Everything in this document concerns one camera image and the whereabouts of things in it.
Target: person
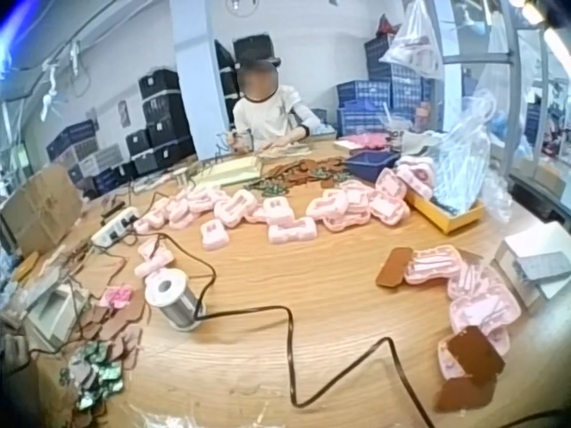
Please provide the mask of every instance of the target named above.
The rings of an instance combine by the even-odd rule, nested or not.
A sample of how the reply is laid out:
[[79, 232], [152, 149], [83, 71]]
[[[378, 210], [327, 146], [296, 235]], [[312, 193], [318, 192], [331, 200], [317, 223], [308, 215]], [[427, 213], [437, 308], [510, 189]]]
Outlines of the person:
[[[277, 69], [268, 61], [242, 64], [238, 83], [244, 97], [234, 107], [236, 129], [227, 135], [228, 145], [235, 150], [259, 151], [296, 143], [321, 123], [293, 87], [278, 84]], [[294, 114], [301, 123], [295, 122]], [[253, 147], [246, 135], [252, 136]]]

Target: spool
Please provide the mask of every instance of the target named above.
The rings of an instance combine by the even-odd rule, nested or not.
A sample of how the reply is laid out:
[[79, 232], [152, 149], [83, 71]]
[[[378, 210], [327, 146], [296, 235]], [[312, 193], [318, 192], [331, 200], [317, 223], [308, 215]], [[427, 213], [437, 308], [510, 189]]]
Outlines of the spool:
[[[194, 321], [197, 299], [186, 283], [186, 274], [179, 269], [161, 269], [145, 280], [145, 298], [158, 308], [170, 325], [180, 332], [191, 332], [200, 321]], [[204, 304], [201, 314], [204, 315]]]

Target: blue tray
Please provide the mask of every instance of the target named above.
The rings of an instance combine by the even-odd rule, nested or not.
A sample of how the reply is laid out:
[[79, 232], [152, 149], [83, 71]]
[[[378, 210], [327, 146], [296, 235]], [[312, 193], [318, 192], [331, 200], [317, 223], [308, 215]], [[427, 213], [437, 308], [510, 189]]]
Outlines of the blue tray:
[[366, 150], [345, 161], [349, 172], [362, 180], [375, 183], [385, 168], [392, 168], [401, 156], [394, 152]]

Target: wooden workbench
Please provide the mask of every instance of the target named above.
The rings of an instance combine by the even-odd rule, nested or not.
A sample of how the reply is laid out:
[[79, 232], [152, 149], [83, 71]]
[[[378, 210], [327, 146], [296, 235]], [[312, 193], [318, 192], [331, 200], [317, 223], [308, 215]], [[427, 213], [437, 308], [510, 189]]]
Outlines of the wooden workbench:
[[[316, 158], [342, 154], [331, 144], [319, 144]], [[175, 194], [168, 183], [160, 189]], [[322, 193], [319, 183], [296, 187], [288, 199], [299, 217]], [[134, 197], [144, 211], [153, 192]], [[99, 227], [98, 208], [76, 227], [65, 243], [72, 245]], [[493, 403], [479, 411], [437, 415], [434, 395], [443, 383], [436, 356], [437, 343], [451, 334], [450, 301], [443, 287], [402, 287], [390, 292], [375, 286], [378, 270], [394, 246], [417, 249], [452, 243], [490, 259], [501, 238], [538, 220], [514, 206], [507, 226], [489, 218], [446, 237], [413, 211], [402, 225], [389, 228], [376, 219], [340, 234], [318, 225], [319, 238], [309, 243], [272, 245], [263, 225], [241, 224], [229, 230], [227, 248], [206, 252], [199, 227], [202, 216], [187, 230], [165, 227], [191, 253], [209, 261], [218, 272], [207, 295], [210, 313], [264, 305], [286, 305], [294, 313], [294, 356], [299, 400], [305, 400], [349, 365], [382, 336], [396, 342], [401, 362], [434, 423], [441, 428], [493, 428], [520, 416], [557, 407], [569, 385], [571, 353], [571, 294], [550, 303], [549, 310], [527, 313], [509, 328], [511, 351]], [[208, 270], [172, 249], [175, 268], [190, 276]], [[133, 270], [142, 260], [137, 247], [121, 243], [112, 253], [129, 257], [116, 283], [143, 286]], [[100, 294], [118, 261], [91, 257], [79, 280]], [[207, 278], [191, 280], [198, 294]], [[312, 407], [300, 411], [289, 402], [286, 366], [286, 317], [267, 313], [223, 318], [203, 323], [192, 333], [173, 330], [159, 310], [145, 320], [137, 368], [127, 373], [126, 390], [108, 402], [110, 427], [139, 425], [146, 414], [194, 416], [205, 428], [252, 426], [304, 427], [422, 427], [422, 421], [401, 386], [387, 348], [341, 381]], [[46, 405], [62, 408], [58, 393], [60, 360], [42, 357], [41, 389]]]

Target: electrical outlet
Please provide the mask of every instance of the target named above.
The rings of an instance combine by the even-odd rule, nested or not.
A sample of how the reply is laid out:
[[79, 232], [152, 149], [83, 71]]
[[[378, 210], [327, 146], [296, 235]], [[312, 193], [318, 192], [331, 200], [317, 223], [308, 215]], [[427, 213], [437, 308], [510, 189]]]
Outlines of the electrical outlet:
[[127, 232], [127, 228], [139, 217], [139, 210], [137, 208], [128, 207], [124, 209], [91, 237], [91, 243], [95, 247], [111, 247], [115, 241], [120, 239]]

